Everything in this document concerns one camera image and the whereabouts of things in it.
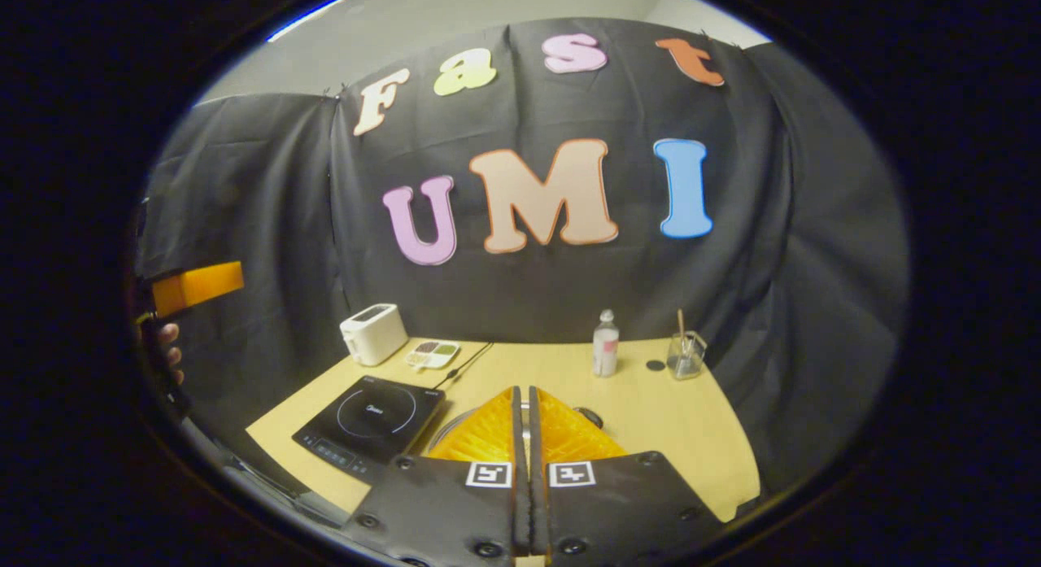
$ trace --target finger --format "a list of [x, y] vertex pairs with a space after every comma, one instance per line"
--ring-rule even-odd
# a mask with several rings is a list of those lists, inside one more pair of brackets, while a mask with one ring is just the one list
[[171, 347], [167, 353], [167, 363], [176, 366], [181, 360], [181, 351], [178, 347]]
[[168, 323], [162, 327], [162, 329], [159, 330], [159, 341], [162, 341], [162, 343], [171, 343], [171, 341], [174, 341], [180, 333], [181, 329], [177, 326], [177, 323]]

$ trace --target cable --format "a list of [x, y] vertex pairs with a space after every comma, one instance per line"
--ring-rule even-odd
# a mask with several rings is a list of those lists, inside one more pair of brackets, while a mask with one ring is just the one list
[[458, 367], [454, 367], [452, 370], [450, 370], [450, 372], [446, 375], [445, 379], [442, 379], [441, 382], [438, 382], [437, 386], [435, 386], [431, 390], [437, 390], [438, 386], [441, 386], [447, 381], [450, 381], [450, 379], [456, 378], [457, 375], [459, 375], [459, 371], [462, 370], [466, 366], [466, 364], [473, 362], [473, 360], [475, 360], [477, 356], [481, 356], [481, 355], [483, 355], [483, 353], [486, 353], [488, 351], [488, 349], [491, 349], [491, 345], [494, 345], [494, 344], [496, 344], [494, 341], [488, 341], [488, 343], [483, 344], [483, 346], [481, 349], [479, 349], [476, 353], [474, 353], [473, 356], [469, 356], [468, 360], [465, 360], [465, 362], [459, 364]]

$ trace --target hand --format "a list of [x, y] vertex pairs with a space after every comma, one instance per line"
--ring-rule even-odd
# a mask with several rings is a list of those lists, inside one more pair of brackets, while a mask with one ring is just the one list
[[[180, 333], [181, 329], [177, 326], [177, 323], [168, 323], [162, 327], [162, 329], [159, 330], [159, 343], [163, 345], [171, 344], [173, 341], [177, 340], [177, 336]], [[180, 349], [171, 347], [170, 351], [167, 352], [167, 363], [170, 364], [171, 367], [174, 367], [179, 362], [181, 362]], [[174, 382], [176, 382], [178, 386], [184, 382], [184, 371], [174, 369]]]

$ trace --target screw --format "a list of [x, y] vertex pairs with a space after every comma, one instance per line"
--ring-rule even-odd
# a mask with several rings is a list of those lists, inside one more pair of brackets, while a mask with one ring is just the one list
[[560, 552], [564, 555], [580, 555], [585, 552], [586, 544], [578, 539], [564, 539], [560, 542]]
[[641, 464], [653, 464], [661, 459], [661, 454], [658, 452], [648, 452], [640, 457], [636, 457], [636, 461]]
[[701, 513], [702, 510], [700, 508], [688, 508], [687, 510], [684, 510], [683, 512], [680, 513], [680, 520], [687, 522], [688, 520], [697, 518], [697, 515], [700, 515]]
[[362, 514], [358, 517], [358, 524], [361, 524], [365, 529], [375, 529], [380, 525], [380, 521], [372, 514]]
[[489, 542], [477, 543], [477, 546], [474, 547], [474, 552], [476, 552], [478, 557], [491, 559], [491, 557], [499, 557], [500, 555], [502, 555], [503, 547], [497, 545], [496, 543], [489, 543]]

